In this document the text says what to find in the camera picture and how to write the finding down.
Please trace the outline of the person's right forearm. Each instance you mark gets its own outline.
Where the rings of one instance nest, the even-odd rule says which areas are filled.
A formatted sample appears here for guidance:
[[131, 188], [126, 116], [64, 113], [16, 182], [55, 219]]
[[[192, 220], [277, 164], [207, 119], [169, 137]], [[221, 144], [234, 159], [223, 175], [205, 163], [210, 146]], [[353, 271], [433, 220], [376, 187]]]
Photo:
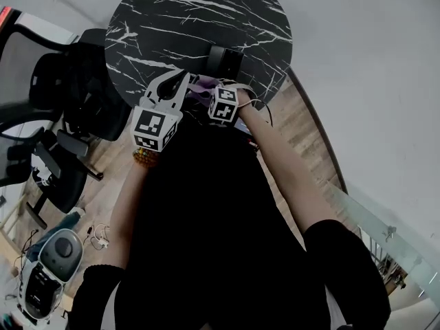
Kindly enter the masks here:
[[313, 224], [336, 220], [337, 216], [316, 185], [302, 158], [266, 123], [252, 106], [247, 92], [239, 89], [239, 117], [258, 144], [262, 158], [269, 169], [289, 211], [301, 233]]

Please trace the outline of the round black marble table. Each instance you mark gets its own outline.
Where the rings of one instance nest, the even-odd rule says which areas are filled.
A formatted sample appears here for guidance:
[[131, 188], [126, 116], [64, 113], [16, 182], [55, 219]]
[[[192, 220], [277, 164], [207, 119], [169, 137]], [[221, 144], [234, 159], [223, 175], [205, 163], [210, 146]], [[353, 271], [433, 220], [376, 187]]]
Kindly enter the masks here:
[[292, 31], [278, 0], [121, 0], [105, 34], [111, 81], [135, 106], [150, 82], [201, 74], [213, 45], [242, 53], [236, 80], [271, 100], [292, 59]]

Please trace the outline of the person's left forearm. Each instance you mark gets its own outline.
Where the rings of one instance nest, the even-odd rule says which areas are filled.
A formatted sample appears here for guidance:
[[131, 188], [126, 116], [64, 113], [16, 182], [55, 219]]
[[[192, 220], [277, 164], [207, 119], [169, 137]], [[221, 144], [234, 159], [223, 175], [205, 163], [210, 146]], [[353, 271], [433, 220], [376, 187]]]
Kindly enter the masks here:
[[103, 263], [125, 269], [143, 185], [148, 168], [134, 163], [122, 185], [111, 214], [109, 247]]

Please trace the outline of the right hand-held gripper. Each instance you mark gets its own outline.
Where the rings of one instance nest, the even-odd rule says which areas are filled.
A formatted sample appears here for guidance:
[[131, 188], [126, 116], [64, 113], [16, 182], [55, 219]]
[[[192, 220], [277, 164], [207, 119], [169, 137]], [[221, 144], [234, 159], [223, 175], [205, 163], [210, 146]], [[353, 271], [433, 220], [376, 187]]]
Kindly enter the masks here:
[[236, 89], [216, 86], [208, 107], [211, 120], [231, 124], [239, 106]]

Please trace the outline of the white grey floor machine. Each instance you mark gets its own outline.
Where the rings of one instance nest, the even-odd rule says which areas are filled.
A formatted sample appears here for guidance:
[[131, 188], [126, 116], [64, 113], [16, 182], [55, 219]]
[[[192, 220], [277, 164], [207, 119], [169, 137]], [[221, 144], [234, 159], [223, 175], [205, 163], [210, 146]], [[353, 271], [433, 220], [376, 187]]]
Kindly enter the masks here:
[[42, 330], [49, 324], [82, 258], [83, 245], [78, 235], [61, 229], [45, 242], [35, 262], [24, 265], [19, 274], [17, 307], [32, 330]]

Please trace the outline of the frosted glass door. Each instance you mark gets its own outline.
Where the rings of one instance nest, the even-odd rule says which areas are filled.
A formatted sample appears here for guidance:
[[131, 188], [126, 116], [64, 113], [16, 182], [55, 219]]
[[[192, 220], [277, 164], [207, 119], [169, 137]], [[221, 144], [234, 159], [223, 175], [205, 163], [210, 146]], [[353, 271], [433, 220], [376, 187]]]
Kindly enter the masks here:
[[418, 286], [440, 308], [440, 269], [427, 260], [399, 234], [398, 230], [387, 243], [383, 231], [385, 224], [372, 212], [352, 199], [345, 192], [330, 184], [333, 196], [343, 213], [380, 246], [383, 254], [389, 255], [411, 277]]

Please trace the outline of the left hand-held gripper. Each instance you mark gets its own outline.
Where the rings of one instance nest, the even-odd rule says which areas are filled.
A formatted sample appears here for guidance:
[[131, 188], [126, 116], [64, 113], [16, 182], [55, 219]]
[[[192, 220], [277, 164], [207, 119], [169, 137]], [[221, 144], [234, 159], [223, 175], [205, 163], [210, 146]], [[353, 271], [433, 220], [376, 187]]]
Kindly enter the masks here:
[[163, 151], [183, 117], [181, 107], [190, 73], [172, 70], [154, 78], [135, 106], [130, 134], [135, 146]]

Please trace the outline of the person's black clothing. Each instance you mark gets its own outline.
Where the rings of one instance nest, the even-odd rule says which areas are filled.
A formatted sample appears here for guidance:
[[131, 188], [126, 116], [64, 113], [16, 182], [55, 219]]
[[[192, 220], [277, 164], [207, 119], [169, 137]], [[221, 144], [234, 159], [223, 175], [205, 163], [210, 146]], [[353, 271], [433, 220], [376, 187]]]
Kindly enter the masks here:
[[362, 240], [296, 225], [261, 152], [186, 118], [148, 168], [125, 269], [88, 267], [69, 330], [384, 330]]

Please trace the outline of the purple grey cloth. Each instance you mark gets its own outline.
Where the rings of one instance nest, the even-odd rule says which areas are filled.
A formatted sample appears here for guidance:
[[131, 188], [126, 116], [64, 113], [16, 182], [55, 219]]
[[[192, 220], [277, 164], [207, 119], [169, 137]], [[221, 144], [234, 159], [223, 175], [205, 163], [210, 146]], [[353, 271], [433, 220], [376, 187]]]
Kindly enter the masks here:
[[203, 106], [209, 107], [215, 88], [220, 84], [221, 81], [217, 78], [197, 75], [190, 79], [185, 98], [195, 99]]

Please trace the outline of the white crumpled packet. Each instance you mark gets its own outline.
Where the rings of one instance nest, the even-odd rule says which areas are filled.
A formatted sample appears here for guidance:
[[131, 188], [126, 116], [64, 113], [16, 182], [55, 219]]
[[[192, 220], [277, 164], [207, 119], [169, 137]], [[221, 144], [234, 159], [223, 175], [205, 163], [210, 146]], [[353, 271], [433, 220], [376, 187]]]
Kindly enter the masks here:
[[43, 162], [43, 160], [32, 154], [31, 156], [31, 165], [33, 168], [33, 173], [38, 177], [37, 182], [40, 182], [43, 186], [49, 186], [51, 184], [51, 175], [52, 172]]

